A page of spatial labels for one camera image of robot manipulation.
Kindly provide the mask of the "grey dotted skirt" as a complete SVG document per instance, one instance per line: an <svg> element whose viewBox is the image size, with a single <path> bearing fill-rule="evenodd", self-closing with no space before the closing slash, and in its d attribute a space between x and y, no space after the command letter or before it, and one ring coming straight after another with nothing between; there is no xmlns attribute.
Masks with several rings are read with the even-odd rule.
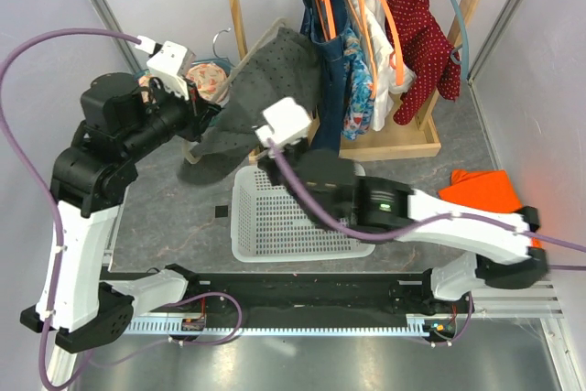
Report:
<svg viewBox="0 0 586 391"><path fill-rule="evenodd" d="M198 159L184 161L178 177L195 186L224 179L259 146L255 129L262 112L291 97L311 112L321 98L321 58L310 39L288 27L258 49L235 75L229 102L214 127L190 150Z"/></svg>

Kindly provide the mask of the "blue denim skirt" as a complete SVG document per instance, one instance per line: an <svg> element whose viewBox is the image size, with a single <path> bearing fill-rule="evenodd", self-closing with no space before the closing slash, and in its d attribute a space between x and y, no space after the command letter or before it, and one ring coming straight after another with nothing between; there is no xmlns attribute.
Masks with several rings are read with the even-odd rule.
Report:
<svg viewBox="0 0 586 391"><path fill-rule="evenodd" d="M340 151L347 74L344 68L343 33L350 21L346 0L331 0L336 35L326 38L319 18L317 0L302 0L305 7L300 33L308 37L320 55L321 98L318 103L319 127L311 141L313 149Z"/></svg>

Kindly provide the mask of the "beige clothes hanger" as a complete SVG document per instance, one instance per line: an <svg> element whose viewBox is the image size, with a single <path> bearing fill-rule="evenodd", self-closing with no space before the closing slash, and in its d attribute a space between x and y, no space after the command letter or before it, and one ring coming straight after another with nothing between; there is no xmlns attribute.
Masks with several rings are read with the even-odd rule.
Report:
<svg viewBox="0 0 586 391"><path fill-rule="evenodd" d="M241 58L239 63L232 68L231 73L228 75L227 79L219 86L219 88L214 92L209 100L209 103L217 104L221 101L221 99L228 94L228 89L232 82L234 81L236 75L242 70L242 68L246 65L246 63L251 59L251 57L260 49L262 48L269 39L271 39L277 32L280 27L285 27L287 25L287 20L284 17L277 18L270 27L262 34L262 36L257 40L257 42L248 50L248 52ZM182 144L182 154L184 159L191 165L197 164L201 157L196 157L191 153L192 145L189 141L184 141Z"/></svg>

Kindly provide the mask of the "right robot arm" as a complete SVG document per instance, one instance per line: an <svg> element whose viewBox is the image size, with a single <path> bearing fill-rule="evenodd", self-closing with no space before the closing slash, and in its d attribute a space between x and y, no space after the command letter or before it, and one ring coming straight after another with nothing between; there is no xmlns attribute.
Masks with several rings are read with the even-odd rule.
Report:
<svg viewBox="0 0 586 391"><path fill-rule="evenodd" d="M263 143L258 162L274 185L284 186L320 228L360 242L425 242L458 249L461 256L426 273L421 305L443 310L480 287L532 287L548 273L544 249L531 233L535 209L484 212L435 198L401 182L359 176L349 159L309 150L302 139Z"/></svg>

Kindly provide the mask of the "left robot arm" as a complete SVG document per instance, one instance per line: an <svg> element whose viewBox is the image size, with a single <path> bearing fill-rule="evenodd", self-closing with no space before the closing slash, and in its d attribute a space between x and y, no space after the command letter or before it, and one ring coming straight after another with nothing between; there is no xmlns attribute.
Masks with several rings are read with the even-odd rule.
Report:
<svg viewBox="0 0 586 391"><path fill-rule="evenodd" d="M49 187L62 221L54 234L59 278L46 282L39 302L20 315L36 333L47 323L68 353L116 341L133 318L152 310L173 304L191 311L200 304L198 277L187 268L171 264L137 279L105 279L103 254L117 235L137 163L175 136L200 139L220 111L192 81L178 97L159 77L142 87L122 72L94 79L81 108L84 119L56 158Z"/></svg>

